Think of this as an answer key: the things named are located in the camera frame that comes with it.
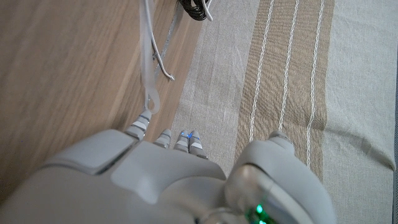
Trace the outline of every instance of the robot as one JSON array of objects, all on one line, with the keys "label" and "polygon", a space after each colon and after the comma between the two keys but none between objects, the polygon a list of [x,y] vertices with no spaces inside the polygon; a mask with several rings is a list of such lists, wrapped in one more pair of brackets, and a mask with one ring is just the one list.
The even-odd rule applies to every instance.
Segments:
[{"label": "robot", "polygon": [[250,142],[226,178],[197,131],[182,131],[174,149],[169,129],[143,141],[150,118],[51,157],[2,204],[0,223],[336,223],[284,133]]}]

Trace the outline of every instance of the wooden panel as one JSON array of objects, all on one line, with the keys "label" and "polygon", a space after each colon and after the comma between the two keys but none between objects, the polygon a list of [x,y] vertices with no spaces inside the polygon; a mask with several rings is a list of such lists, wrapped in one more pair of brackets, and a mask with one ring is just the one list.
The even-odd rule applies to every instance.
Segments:
[{"label": "wooden panel", "polygon": [[[155,2],[161,50],[176,0]],[[201,22],[186,13],[159,74],[161,109],[147,139],[170,128]],[[139,1],[2,2],[0,6],[0,202],[43,161],[98,131],[123,130],[142,112]]]}]

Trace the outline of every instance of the wire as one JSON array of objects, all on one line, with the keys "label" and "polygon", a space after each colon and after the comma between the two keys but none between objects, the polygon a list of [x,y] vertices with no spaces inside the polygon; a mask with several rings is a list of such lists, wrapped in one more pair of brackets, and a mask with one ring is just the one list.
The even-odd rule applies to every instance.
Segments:
[{"label": "wire", "polygon": [[152,19],[150,19],[148,0],[145,0],[145,9],[146,9],[146,14],[147,14],[148,26],[150,29],[150,39],[152,41],[152,46],[155,50],[155,55],[156,55],[157,61],[159,62],[159,65],[160,65],[160,68],[162,69],[163,74],[165,76],[167,76],[169,79],[171,79],[172,81],[174,81],[175,80],[174,76],[166,72],[166,69],[164,68],[164,65],[163,65],[163,60],[160,57],[159,51],[157,50],[156,41],[155,41],[155,37],[154,37],[154,31],[152,29]]},{"label": "wire", "polygon": [[179,1],[192,19],[202,21],[207,18],[209,21],[213,21],[213,17],[209,12],[209,7],[212,0],[193,0],[193,3],[195,3],[194,6],[192,6],[191,0]]}]

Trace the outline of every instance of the white stripe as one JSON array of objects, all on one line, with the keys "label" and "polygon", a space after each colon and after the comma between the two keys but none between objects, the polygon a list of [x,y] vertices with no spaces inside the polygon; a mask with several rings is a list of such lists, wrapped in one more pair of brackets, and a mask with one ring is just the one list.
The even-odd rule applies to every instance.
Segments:
[{"label": "white stripe", "polygon": [[297,9],[298,8],[299,8],[299,0],[296,0],[296,5],[294,6],[292,28],[290,30],[289,46],[287,47],[287,57],[286,57],[286,65],[285,65],[285,80],[284,80],[284,96],[283,96],[283,99],[282,99],[282,109],[280,110],[279,131],[282,130],[282,125],[284,123],[286,98],[287,98],[287,80],[289,79],[288,70],[289,70],[290,56],[292,55],[292,43],[293,43],[294,25],[296,23],[296,16],[297,16]]},{"label": "white stripe", "polygon": [[321,8],[319,10],[318,25],[317,25],[317,35],[315,37],[315,46],[313,50],[313,62],[312,62],[312,72],[311,72],[311,116],[310,121],[307,125],[307,167],[310,168],[311,164],[311,125],[315,117],[315,69],[317,68],[317,56],[318,56],[318,43],[319,35],[321,29],[322,12],[325,0],[321,0]]},{"label": "white stripe", "polygon": [[147,130],[147,127],[144,125],[144,123],[140,121],[135,121],[132,125],[137,126],[138,128],[141,128],[143,131]]},{"label": "white stripe", "polygon": [[268,18],[267,18],[267,23],[266,23],[266,31],[264,32],[264,36],[262,38],[262,46],[261,46],[261,54],[260,54],[260,61],[259,61],[259,68],[257,72],[257,81],[256,81],[256,92],[254,94],[253,98],[253,106],[251,109],[251,117],[250,117],[250,138],[249,142],[253,141],[253,131],[254,131],[254,116],[256,114],[256,108],[257,108],[257,98],[259,95],[259,90],[260,90],[260,79],[261,79],[261,68],[262,68],[262,60],[264,59],[264,52],[266,50],[266,43],[267,43],[267,36],[268,36],[268,31],[269,31],[269,24],[271,22],[271,15],[272,15],[272,8],[274,7],[274,0],[271,0],[271,3],[269,4],[269,10],[268,10]]},{"label": "white stripe", "polygon": [[203,149],[202,147],[201,147],[201,144],[200,143],[198,143],[198,142],[194,142],[192,145],[191,145],[191,147],[197,147],[198,149]]},{"label": "white stripe", "polygon": [[179,144],[179,145],[181,145],[181,146],[188,147],[188,143],[185,142],[185,141],[183,141],[183,140],[179,140],[176,144]]}]

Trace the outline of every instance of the robot finger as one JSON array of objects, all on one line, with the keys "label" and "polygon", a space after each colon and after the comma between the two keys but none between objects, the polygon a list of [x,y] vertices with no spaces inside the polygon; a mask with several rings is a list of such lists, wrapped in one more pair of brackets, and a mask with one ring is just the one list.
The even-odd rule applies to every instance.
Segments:
[{"label": "robot finger", "polygon": [[189,139],[189,153],[195,156],[201,157],[203,159],[208,159],[206,156],[199,138],[199,133],[197,131],[192,131]]},{"label": "robot finger", "polygon": [[145,110],[138,116],[136,121],[127,128],[125,133],[139,141],[143,140],[151,117],[152,113],[149,110]]},{"label": "robot finger", "polygon": [[171,135],[172,132],[169,129],[165,129],[162,134],[160,134],[159,138],[156,139],[154,144],[168,149],[170,145]]},{"label": "robot finger", "polygon": [[184,130],[178,136],[177,142],[174,145],[174,149],[188,153],[188,143],[189,143],[189,134],[188,131]]}]

